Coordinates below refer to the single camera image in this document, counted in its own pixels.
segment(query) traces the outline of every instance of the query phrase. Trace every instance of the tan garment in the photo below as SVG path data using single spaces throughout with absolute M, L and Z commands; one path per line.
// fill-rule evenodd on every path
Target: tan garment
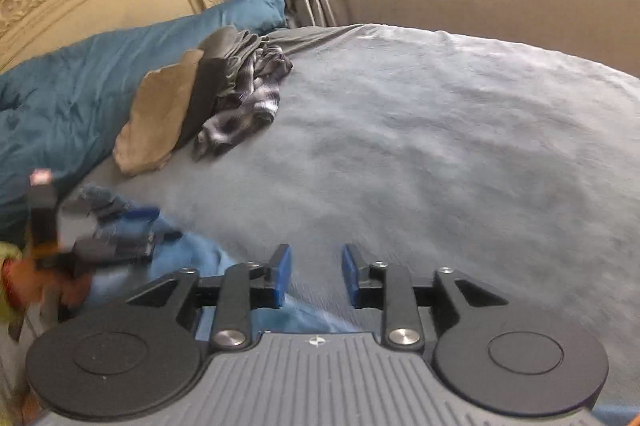
M 113 149 L 122 173 L 137 175 L 167 163 L 180 136 L 202 54 L 187 50 L 177 64 L 145 75 Z

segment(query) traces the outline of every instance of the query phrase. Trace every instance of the ribbed surface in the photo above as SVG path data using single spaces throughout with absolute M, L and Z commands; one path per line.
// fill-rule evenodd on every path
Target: ribbed surface
M 265 334 L 258 346 L 214 358 L 185 398 L 122 426 L 514 426 L 446 390 L 422 359 L 371 334 Z M 78 424 L 55 414 L 40 426 Z M 550 426 L 595 426 L 586 412 Z

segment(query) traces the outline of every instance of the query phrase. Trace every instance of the bed sheet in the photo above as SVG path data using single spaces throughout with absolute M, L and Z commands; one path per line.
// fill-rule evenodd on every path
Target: bed sheet
M 602 404 L 640 395 L 638 80 L 523 44 L 381 25 L 271 35 L 294 69 L 275 122 L 215 161 L 88 180 L 155 203 L 240 260 L 294 250 L 291 293 L 358 326 L 342 244 L 448 265 L 602 340 Z

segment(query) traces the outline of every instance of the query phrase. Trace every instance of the blue pillow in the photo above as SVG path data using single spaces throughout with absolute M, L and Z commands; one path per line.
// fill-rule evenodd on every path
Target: blue pillow
M 232 0 L 201 14 L 96 34 L 0 75 L 0 240 L 20 243 L 35 168 L 60 196 L 111 153 L 146 72 L 180 59 L 217 28 L 285 26 L 284 0 Z

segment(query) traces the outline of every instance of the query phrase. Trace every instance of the wall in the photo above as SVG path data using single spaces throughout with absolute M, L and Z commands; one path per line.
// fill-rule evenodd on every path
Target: wall
M 354 23 L 516 41 L 640 77 L 640 0 L 347 0 Z

